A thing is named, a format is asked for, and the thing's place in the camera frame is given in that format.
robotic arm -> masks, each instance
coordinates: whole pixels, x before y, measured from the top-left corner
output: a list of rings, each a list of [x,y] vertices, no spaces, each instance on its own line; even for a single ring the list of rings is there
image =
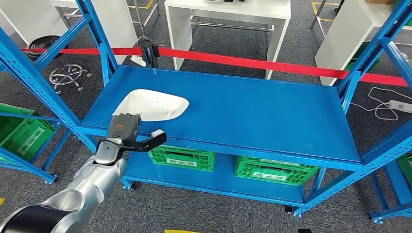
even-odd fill
[[[148,152],[166,142],[157,130],[151,138],[136,142],[140,114],[112,117],[108,138],[100,140],[96,155],[76,172],[63,191],[46,201],[11,214],[0,225],[0,233],[80,233],[97,206],[126,171],[124,151]]]

red barrier tape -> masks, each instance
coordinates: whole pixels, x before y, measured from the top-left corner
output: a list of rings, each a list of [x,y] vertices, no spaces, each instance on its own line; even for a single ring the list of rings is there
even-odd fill
[[[22,51],[31,52],[44,52],[45,50],[28,50],[21,49]],[[114,55],[141,55],[140,48],[112,48]],[[61,53],[66,54],[81,54],[81,55],[100,55],[97,48],[90,49],[63,49]],[[249,67],[257,69],[271,69],[273,71],[280,71],[286,73],[313,75],[313,76],[326,76],[331,78],[342,79],[347,74],[347,71],[334,70],[327,68],[310,67],[296,64],[288,64],[281,62],[268,62],[261,60],[253,60],[239,57],[230,57],[223,55],[215,55],[202,52],[173,50],[165,47],[159,47],[159,54],[166,57],[178,57],[194,61],[217,63],[222,65]],[[381,75],[381,74],[365,74],[361,81],[368,83],[387,84],[395,86],[408,86],[401,77]]]

white table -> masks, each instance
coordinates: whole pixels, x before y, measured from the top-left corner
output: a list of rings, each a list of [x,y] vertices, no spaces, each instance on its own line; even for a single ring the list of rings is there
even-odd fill
[[[316,65],[343,70],[372,29],[382,27],[391,13],[390,5],[345,1],[315,56]],[[336,81],[330,77],[320,79],[322,85],[332,86]]]
[[[251,0],[247,2],[166,0],[165,6],[172,49],[185,51],[190,49],[192,45],[191,16],[259,23],[275,27],[267,53],[267,61],[271,62],[277,59],[291,18],[290,0]],[[179,70],[184,59],[173,58],[173,61],[174,68]],[[272,70],[267,70],[266,79],[270,79],[271,75]]]
[[[109,44],[132,47],[137,36],[125,0],[92,0]],[[75,0],[0,0],[0,11],[26,42],[47,35],[61,36],[67,27],[55,6],[77,8]],[[125,55],[115,55],[121,64]]]

green plastic crate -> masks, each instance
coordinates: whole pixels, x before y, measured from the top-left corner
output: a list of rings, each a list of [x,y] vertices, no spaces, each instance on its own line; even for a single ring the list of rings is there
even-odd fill
[[[180,147],[159,146],[148,152],[153,163],[175,167],[213,171],[215,153]]]
[[[35,115],[34,110],[0,103],[0,111]],[[41,145],[53,134],[54,127],[39,119],[0,116],[0,146],[13,154],[30,161]],[[0,158],[0,162],[13,163]]]
[[[235,176],[300,186],[318,169],[310,165],[237,156]]]
[[[412,187],[412,153],[407,153],[397,160],[399,168],[405,175],[406,180],[409,183],[409,187]]]
[[[369,44],[369,41],[365,41],[360,45],[359,49],[356,51],[355,55],[353,55],[353,57],[350,59],[349,63],[346,65],[344,70],[350,70],[352,68],[352,66],[358,60],[359,56],[362,54],[362,52],[365,50],[368,44]],[[377,58],[376,61],[372,64],[372,66],[369,68],[368,72],[371,72],[379,62],[380,62],[380,59]]]

gray carpet floor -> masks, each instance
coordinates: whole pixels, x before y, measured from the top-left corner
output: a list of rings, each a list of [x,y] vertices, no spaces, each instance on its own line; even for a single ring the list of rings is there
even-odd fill
[[[161,15],[155,16],[148,23],[147,34],[156,43],[166,44],[167,47],[170,47],[164,1],[160,0],[159,2]],[[334,18],[334,7],[326,6],[322,18]],[[315,65],[314,56],[323,39],[317,27],[314,30],[309,29],[313,16],[310,0],[292,0],[292,19],[278,61]],[[194,20],[248,25],[207,18],[195,18]],[[324,23],[326,31],[330,24],[328,22]],[[136,26],[136,31],[140,34],[138,26]],[[25,46],[16,33],[11,35],[11,38],[20,48]],[[264,60],[268,47],[268,38],[269,35],[263,32],[194,27],[192,50]],[[410,38],[411,32],[402,32],[396,41],[410,43]],[[88,31],[83,30],[70,43],[70,47],[88,48],[94,47],[94,45]],[[401,50],[412,57],[411,49],[401,48]],[[382,55],[381,59],[382,62],[373,72],[397,75],[388,58]],[[75,115],[82,119],[103,88],[100,60],[97,56],[80,55],[64,55],[61,60],[66,63],[79,64],[93,73],[91,77],[84,77],[80,81],[80,84],[84,87],[82,92],[77,92],[74,85],[61,87],[61,97]],[[124,63],[134,65],[129,59]],[[173,68],[171,58],[160,57],[158,63],[161,68]],[[54,66],[55,64],[52,62],[44,69],[43,74],[45,77],[48,78]],[[255,78],[263,78],[264,76],[263,70],[228,67],[195,61],[185,61],[182,70]],[[320,83],[318,77],[280,72],[274,72],[272,79]],[[23,85],[9,74],[0,74],[0,86],[2,87],[0,102],[35,109],[43,115],[52,116],[46,107],[34,99]],[[376,107],[377,103],[367,98],[367,92],[372,86],[390,88],[402,94],[410,95],[406,88],[360,83],[353,102],[366,108]],[[379,91],[376,96],[383,101],[399,99],[396,95]],[[411,115],[399,113],[398,121],[382,121],[375,118],[373,113],[352,106],[347,114],[347,119],[358,150],[363,152],[397,126],[411,119]],[[62,134],[62,130],[57,133],[56,139],[53,139],[47,146],[37,164],[44,161],[45,156],[50,153]],[[71,136],[48,170],[59,175],[58,182],[53,185],[44,185],[43,180],[25,172],[0,168],[0,197],[5,198],[5,202],[0,206],[0,221],[4,220],[17,208],[43,201],[63,189],[70,182],[75,171],[81,167],[90,155],[91,153],[86,147]],[[324,183],[337,177],[340,173],[341,171],[328,169]],[[394,205],[395,198],[384,172],[379,170],[377,175],[389,204]],[[311,182],[312,180],[305,183],[306,191],[309,189]],[[295,233],[297,229],[301,228],[310,228],[314,233],[411,232],[412,220],[408,218],[397,217],[385,220],[383,225],[372,224],[369,213],[378,209],[379,204],[368,177],[304,213],[301,219],[286,214],[284,206],[277,204],[148,183],[143,183],[138,191],[124,191],[121,189],[121,184],[118,183],[106,201],[93,214],[84,232],[160,233],[167,229],[179,229],[202,233]]]

